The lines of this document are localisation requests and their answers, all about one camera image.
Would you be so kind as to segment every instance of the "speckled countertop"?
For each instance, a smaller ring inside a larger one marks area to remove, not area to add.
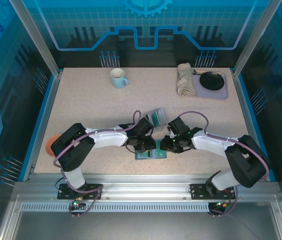
[[[208,131],[240,137],[247,127],[229,68],[212,68],[227,77],[227,99],[179,96],[177,68],[123,68],[129,85],[117,89],[111,83],[112,68],[65,68],[35,166],[36,173],[59,173],[54,158],[45,151],[47,140],[63,133],[74,123],[91,129],[104,129],[131,123],[135,110],[146,113],[164,110],[168,122],[185,111],[199,111],[209,119]],[[192,129],[205,126],[195,114],[182,116]],[[154,139],[168,134],[154,132]],[[85,174],[213,174],[229,167],[228,161],[204,150],[181,154],[168,152],[165,159],[135,160],[125,147],[102,147],[90,152],[81,165]]]

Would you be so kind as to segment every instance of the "beige towel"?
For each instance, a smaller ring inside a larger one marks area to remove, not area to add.
[[[197,92],[192,80],[192,69],[190,63],[182,63],[177,66],[177,93],[180,96],[191,95],[196,96]]]

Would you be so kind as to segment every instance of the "black mounting bracket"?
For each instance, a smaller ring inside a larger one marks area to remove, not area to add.
[[[81,187],[79,190],[80,191],[90,191],[93,189],[97,189],[99,187],[102,187],[102,184],[85,184],[83,185],[83,187]],[[88,193],[86,195],[83,196],[83,200],[94,200],[96,198],[98,194],[98,191],[94,191],[91,193]],[[82,196],[82,193],[78,193],[76,191],[73,191],[68,184],[63,183],[60,184],[59,189],[58,189],[58,193],[57,193],[57,199],[59,200],[74,200],[80,196]]]
[[[214,197],[207,191],[205,183],[190,184],[189,193],[192,200],[234,200],[236,199],[235,190],[233,187],[228,187],[223,191],[217,191]]]

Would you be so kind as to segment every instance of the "mug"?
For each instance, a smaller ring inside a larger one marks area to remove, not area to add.
[[[121,89],[128,85],[129,81],[125,78],[125,71],[121,68],[115,68],[110,72],[113,85],[117,89]]]

